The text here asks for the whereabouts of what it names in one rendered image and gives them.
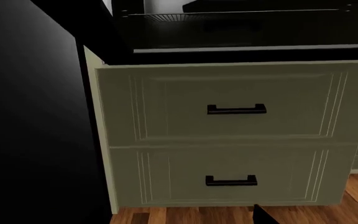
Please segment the black built-in oven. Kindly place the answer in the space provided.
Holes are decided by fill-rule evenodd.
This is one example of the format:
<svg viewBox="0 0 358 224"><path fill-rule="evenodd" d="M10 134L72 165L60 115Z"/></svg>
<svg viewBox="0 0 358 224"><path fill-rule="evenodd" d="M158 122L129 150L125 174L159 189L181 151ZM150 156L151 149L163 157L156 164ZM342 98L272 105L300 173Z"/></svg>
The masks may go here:
<svg viewBox="0 0 358 224"><path fill-rule="evenodd" d="M358 48L226 52L135 52L116 27L128 14L341 9L358 11L358 0L111 0L112 19L127 47L126 65L358 60Z"/></svg>

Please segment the cream panelled drawer front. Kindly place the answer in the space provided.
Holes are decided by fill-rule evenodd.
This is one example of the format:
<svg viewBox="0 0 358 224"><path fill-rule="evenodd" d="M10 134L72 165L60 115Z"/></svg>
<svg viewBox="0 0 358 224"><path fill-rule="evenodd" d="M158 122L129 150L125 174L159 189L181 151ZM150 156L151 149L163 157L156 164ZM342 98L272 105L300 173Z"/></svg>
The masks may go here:
<svg viewBox="0 0 358 224"><path fill-rule="evenodd" d="M115 149L112 165L120 207L332 205L341 201L354 146L171 147ZM245 180L257 186L206 186Z"/></svg>
<svg viewBox="0 0 358 224"><path fill-rule="evenodd" d="M358 63L99 68L111 148L358 141ZM207 106L264 114L208 115Z"/></svg>

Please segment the cream cabinet carcass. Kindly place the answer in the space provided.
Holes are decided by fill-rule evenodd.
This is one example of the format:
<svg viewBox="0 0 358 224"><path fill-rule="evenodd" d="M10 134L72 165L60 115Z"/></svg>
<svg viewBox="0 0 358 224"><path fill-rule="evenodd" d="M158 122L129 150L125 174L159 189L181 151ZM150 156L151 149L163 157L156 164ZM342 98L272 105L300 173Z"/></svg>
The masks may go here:
<svg viewBox="0 0 358 224"><path fill-rule="evenodd" d="M114 176L112 170L111 155L109 150L108 138L106 134L106 126L100 98L100 91L97 79L97 69L106 68L107 65L87 47L83 46L85 51L86 65L88 69L91 96L93 100L93 108L96 117L96 125L98 129L99 143L101 146L101 156L103 160L104 173L108 188L108 197L112 214L118 214L119 205L116 197L116 189L114 184Z"/></svg>

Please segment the tall black appliance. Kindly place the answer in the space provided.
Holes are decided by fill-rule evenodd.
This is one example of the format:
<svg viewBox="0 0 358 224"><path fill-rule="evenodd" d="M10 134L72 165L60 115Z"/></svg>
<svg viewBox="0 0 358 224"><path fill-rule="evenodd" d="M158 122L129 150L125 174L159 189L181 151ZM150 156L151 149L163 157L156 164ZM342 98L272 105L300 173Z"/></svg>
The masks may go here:
<svg viewBox="0 0 358 224"><path fill-rule="evenodd" d="M109 224L83 67L31 0L0 0L0 224Z"/></svg>

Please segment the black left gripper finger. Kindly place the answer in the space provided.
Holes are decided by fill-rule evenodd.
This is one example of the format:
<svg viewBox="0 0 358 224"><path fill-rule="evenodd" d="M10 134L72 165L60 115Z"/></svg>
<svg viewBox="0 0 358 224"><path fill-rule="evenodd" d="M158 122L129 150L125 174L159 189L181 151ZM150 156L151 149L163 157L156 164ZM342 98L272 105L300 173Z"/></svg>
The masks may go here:
<svg viewBox="0 0 358 224"><path fill-rule="evenodd" d="M278 221L257 204L254 205L252 219L254 224L279 224Z"/></svg>

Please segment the black glass oven door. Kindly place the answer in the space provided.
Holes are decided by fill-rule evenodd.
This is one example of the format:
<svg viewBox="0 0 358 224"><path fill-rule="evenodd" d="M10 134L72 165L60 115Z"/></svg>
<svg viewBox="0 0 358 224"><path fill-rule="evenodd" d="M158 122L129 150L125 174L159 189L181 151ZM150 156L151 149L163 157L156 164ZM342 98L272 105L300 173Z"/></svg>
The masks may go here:
<svg viewBox="0 0 358 224"><path fill-rule="evenodd" d="M116 27L137 53L358 48L358 11L244 14L188 22L130 17Z"/></svg>

